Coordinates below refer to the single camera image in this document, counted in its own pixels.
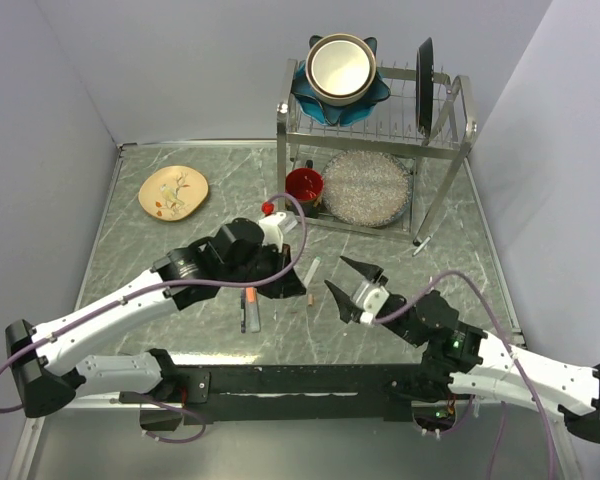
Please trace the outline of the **white green-tipped highlighter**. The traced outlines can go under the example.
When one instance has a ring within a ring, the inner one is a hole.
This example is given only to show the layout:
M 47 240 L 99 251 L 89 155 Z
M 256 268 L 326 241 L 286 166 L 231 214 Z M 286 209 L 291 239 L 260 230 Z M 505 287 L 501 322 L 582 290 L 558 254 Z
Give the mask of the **white green-tipped highlighter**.
M 306 288 L 309 287 L 321 263 L 320 257 L 315 257 L 306 272 L 303 283 Z

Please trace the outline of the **large orange marker cap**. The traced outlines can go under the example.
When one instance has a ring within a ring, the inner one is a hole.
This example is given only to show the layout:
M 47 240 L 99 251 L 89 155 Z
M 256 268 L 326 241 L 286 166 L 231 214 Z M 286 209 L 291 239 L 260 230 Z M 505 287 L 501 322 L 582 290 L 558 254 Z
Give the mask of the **large orange marker cap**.
M 257 292 L 253 287 L 245 289 L 245 298 L 248 304 L 255 304 L 257 302 Z

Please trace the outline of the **dark blue pen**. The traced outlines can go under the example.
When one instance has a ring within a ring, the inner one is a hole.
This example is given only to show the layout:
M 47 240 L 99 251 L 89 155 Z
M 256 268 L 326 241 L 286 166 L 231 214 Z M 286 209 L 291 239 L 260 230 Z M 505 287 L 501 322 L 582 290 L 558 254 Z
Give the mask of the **dark blue pen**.
M 244 291 L 242 291 L 241 295 L 240 295 L 240 309 L 241 309 L 240 332 L 242 334 L 245 334 L 246 333 L 246 293 Z

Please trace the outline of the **grey marker orange tip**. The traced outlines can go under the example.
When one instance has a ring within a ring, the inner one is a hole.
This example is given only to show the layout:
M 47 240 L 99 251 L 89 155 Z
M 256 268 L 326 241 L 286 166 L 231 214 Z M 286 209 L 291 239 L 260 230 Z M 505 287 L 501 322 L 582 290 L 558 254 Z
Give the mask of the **grey marker orange tip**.
M 259 333 L 261 331 L 260 313 L 258 301 L 246 301 L 245 305 L 246 326 L 250 333 Z

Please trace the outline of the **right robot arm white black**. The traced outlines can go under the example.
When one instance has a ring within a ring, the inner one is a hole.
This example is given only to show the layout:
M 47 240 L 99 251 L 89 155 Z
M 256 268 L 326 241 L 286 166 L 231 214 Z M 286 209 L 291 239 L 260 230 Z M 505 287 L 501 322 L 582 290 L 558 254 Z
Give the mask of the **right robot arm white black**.
M 347 259 L 362 275 L 353 293 L 327 281 L 341 321 L 381 325 L 414 347 L 422 347 L 413 374 L 395 381 L 395 394 L 423 402 L 470 395 L 539 412 L 561 422 L 572 435 L 600 444 L 600 363 L 572 365 L 508 342 L 494 332 L 463 322 L 437 290 L 442 275 L 408 300 L 390 292 L 378 265 Z

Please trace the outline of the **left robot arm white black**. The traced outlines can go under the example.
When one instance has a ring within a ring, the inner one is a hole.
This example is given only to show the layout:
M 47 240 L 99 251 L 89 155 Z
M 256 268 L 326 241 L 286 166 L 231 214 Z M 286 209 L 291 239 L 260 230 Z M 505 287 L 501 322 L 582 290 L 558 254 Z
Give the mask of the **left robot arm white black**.
M 215 235 L 173 249 L 117 291 L 56 320 L 11 323 L 5 331 L 10 366 L 28 418 L 54 413 L 74 399 L 117 391 L 164 402 L 178 390 L 168 353 L 98 356 L 97 348 L 146 322 L 214 298 L 220 289 L 254 288 L 269 299 L 305 294 L 284 241 L 297 225 L 283 212 L 257 222 L 236 218 Z

